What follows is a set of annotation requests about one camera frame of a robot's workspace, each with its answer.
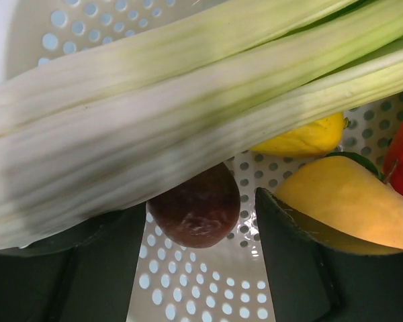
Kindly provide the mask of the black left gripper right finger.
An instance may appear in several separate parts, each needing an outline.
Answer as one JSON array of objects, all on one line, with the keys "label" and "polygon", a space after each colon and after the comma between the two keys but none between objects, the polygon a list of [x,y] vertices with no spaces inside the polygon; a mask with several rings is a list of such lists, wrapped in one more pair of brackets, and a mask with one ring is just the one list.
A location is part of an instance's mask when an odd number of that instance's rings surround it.
[{"label": "black left gripper right finger", "polygon": [[403,251],[333,229],[255,193],[277,321],[403,321]]}]

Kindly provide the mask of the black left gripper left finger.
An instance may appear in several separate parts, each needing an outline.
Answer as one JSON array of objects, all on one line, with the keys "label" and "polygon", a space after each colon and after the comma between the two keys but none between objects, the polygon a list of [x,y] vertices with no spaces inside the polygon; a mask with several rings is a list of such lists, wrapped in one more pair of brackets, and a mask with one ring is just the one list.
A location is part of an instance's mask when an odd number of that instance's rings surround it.
[{"label": "black left gripper left finger", "polygon": [[145,204],[0,250],[0,321],[125,321]]}]

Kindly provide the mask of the dark purple passion fruit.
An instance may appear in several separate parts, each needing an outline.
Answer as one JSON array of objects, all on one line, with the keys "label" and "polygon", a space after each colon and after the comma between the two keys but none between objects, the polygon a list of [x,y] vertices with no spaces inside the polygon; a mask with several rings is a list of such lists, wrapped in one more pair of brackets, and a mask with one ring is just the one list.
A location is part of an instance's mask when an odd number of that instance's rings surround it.
[{"label": "dark purple passion fruit", "polygon": [[209,248],[236,225],[240,194],[224,163],[162,193],[146,204],[163,233],[187,248]]}]

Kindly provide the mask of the green white celery stalk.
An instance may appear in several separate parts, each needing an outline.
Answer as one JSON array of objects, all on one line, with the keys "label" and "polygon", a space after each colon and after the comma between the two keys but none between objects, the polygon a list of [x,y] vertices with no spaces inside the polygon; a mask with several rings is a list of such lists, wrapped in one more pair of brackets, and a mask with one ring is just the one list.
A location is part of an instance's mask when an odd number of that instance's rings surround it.
[{"label": "green white celery stalk", "polygon": [[403,90],[403,1],[227,1],[0,84],[0,250]]}]

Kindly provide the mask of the wrinkled yellow lemon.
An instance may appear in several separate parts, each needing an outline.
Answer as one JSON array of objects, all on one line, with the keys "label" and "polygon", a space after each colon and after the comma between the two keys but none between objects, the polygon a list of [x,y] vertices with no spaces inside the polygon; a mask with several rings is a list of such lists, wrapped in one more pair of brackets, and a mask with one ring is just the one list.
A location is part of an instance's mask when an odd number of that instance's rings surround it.
[{"label": "wrinkled yellow lemon", "polygon": [[336,113],[264,141],[250,151],[285,158],[322,156],[339,145],[346,126],[344,113]]}]

